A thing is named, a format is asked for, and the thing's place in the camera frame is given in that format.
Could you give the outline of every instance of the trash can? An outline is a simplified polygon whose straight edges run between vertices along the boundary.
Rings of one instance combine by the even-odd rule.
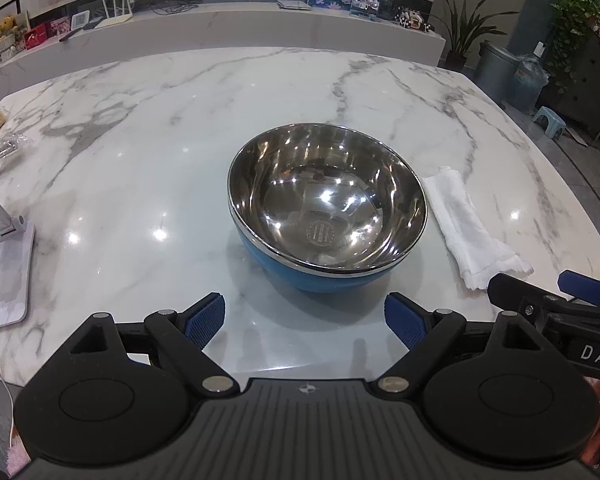
[[[480,62],[475,69],[474,83],[501,107],[519,63],[518,56],[514,56],[506,48],[483,41],[480,44]]]
[[[536,108],[540,92],[549,83],[549,74],[540,65],[537,56],[522,56],[511,81],[507,103],[531,115]]]

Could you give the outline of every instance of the floor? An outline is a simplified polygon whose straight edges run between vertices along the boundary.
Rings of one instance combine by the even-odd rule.
[[[506,112],[554,165],[600,233],[600,149],[585,148],[567,136],[554,142],[530,117],[512,107],[507,107]],[[20,388],[10,385],[10,390],[15,397]],[[3,471],[10,427],[11,404],[0,382],[0,470]]]

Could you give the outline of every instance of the blue plastic stool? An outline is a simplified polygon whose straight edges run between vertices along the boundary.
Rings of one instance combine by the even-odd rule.
[[[553,139],[554,137],[555,140],[560,139],[563,131],[567,128],[567,125],[560,118],[560,116],[551,110],[551,108],[543,106],[538,110],[538,113],[534,117],[534,122],[536,122],[540,117],[546,117],[549,121],[544,134],[550,139]]]

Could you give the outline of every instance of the hanging vine plant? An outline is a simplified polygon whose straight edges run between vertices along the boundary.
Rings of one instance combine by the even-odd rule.
[[[564,94],[575,82],[573,59],[587,43],[587,31],[600,13],[599,0],[549,0],[555,9],[552,41],[545,67]]]

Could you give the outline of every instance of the white cloth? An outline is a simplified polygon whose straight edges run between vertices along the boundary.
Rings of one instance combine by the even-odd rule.
[[[487,232],[460,173],[440,168],[437,175],[423,179],[422,183],[467,288],[486,290],[489,280],[499,272],[533,272],[533,267],[514,250]]]

